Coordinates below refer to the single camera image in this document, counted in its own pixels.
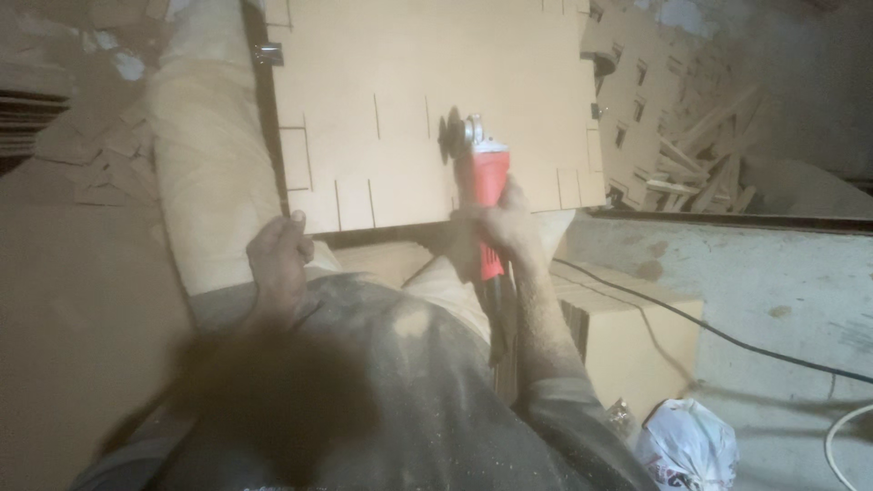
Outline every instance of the plastic bag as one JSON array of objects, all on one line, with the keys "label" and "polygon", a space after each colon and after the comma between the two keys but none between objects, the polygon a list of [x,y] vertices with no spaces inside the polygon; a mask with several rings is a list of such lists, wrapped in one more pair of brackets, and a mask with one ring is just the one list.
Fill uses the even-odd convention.
[{"label": "plastic bag", "polygon": [[733,428],[694,399],[664,401],[635,454],[662,491],[730,489],[739,460]]}]

